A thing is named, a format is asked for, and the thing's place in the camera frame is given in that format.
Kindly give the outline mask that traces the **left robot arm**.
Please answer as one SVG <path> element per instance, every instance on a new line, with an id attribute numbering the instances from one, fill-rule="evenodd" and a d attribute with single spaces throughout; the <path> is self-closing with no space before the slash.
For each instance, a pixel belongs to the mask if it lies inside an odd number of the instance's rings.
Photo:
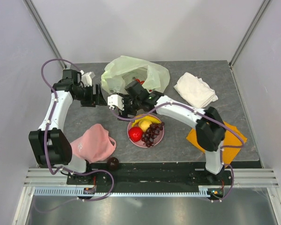
<path id="1" fill-rule="evenodd" d="M 89 162 L 75 156 L 67 140 L 64 123 L 73 101 L 82 107 L 106 106 L 100 84 L 93 84 L 93 72 L 66 69 L 62 78 L 51 89 L 51 101 L 46 116 L 36 131 L 29 133 L 29 142 L 39 166 L 52 170 L 54 174 L 66 171 L 82 184 L 93 180 Z"/>

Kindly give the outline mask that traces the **yellow fake banana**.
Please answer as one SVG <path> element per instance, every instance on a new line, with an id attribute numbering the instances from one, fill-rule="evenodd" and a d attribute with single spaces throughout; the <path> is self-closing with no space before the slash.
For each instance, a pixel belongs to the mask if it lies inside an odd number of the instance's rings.
<path id="1" fill-rule="evenodd" d="M 161 121 L 158 118 L 156 118 L 152 115 L 147 115 L 147 116 L 144 116 L 144 117 L 142 117 L 142 116 L 143 115 L 136 116 L 134 122 L 131 124 L 131 127 L 134 127 L 134 126 L 138 125 L 138 123 L 143 119 L 150 120 L 152 123 L 161 123 Z"/>

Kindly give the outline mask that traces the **translucent green plastic bag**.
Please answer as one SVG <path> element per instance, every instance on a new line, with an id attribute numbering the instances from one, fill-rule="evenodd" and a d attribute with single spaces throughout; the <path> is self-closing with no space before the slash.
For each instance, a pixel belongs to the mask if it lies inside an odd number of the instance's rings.
<path id="1" fill-rule="evenodd" d="M 106 65 L 101 75 L 101 86 L 109 94 L 126 94 L 125 87 L 134 80 L 143 81 L 142 86 L 148 91 L 164 92 L 170 82 L 170 73 L 159 64 L 120 56 Z"/>

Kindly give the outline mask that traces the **red strawberry bunch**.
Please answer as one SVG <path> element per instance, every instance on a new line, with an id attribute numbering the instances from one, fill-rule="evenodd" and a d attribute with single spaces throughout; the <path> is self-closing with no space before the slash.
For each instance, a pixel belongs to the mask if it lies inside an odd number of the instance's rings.
<path id="1" fill-rule="evenodd" d="M 141 86 L 143 86 L 143 84 L 144 84 L 144 82 L 145 82 L 144 80 L 141 81 L 141 80 L 139 80 L 139 79 L 135 79 L 135 81 L 138 82 Z"/>

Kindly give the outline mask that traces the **dark grape bunch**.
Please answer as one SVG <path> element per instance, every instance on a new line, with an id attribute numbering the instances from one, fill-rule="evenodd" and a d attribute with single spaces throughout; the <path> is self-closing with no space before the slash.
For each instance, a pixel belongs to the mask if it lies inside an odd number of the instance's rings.
<path id="1" fill-rule="evenodd" d="M 144 142 L 144 145 L 147 148 L 153 147 L 155 145 L 155 139 L 157 139 L 161 132 L 164 129 L 164 122 L 161 123 L 152 123 L 146 129 L 144 134 L 142 135 L 141 140 Z"/>

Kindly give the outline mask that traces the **red fake apple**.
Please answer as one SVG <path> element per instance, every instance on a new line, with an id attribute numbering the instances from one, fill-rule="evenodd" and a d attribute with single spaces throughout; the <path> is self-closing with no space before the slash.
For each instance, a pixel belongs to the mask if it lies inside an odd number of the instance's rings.
<path id="1" fill-rule="evenodd" d="M 132 127 L 128 131 L 128 136 L 132 142 L 138 142 L 142 139 L 143 131 L 139 127 Z"/>

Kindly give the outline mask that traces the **yellow fake pear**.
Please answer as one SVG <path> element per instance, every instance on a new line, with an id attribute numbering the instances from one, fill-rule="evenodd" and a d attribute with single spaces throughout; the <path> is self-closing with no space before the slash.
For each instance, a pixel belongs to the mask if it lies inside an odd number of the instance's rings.
<path id="1" fill-rule="evenodd" d="M 152 122 L 150 120 L 147 119 L 143 119 L 138 123 L 138 127 L 143 131 L 146 132 L 146 130 L 148 128 L 150 128 L 150 125 L 152 124 Z"/>

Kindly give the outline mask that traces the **dark purple fake plum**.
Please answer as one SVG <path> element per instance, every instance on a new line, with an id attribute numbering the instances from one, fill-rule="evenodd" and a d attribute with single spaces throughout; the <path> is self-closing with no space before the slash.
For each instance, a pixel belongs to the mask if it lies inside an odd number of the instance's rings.
<path id="1" fill-rule="evenodd" d="M 116 157 L 111 157 L 107 160 L 107 169 L 116 171 L 119 169 L 119 160 Z"/>

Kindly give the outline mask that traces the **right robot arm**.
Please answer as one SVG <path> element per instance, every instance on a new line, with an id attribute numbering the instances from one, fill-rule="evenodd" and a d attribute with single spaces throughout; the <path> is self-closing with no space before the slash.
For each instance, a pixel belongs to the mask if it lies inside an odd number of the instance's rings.
<path id="1" fill-rule="evenodd" d="M 137 81 L 125 87 L 126 94 L 117 93 L 112 96 L 118 108 L 119 116 L 128 119 L 139 110 L 168 116 L 180 121 L 196 131 L 197 143 L 205 151 L 205 179 L 209 184 L 217 184 L 222 179 L 223 169 L 221 147 L 226 129 L 218 111 L 194 108 L 175 101 L 158 91 L 149 92 Z"/>

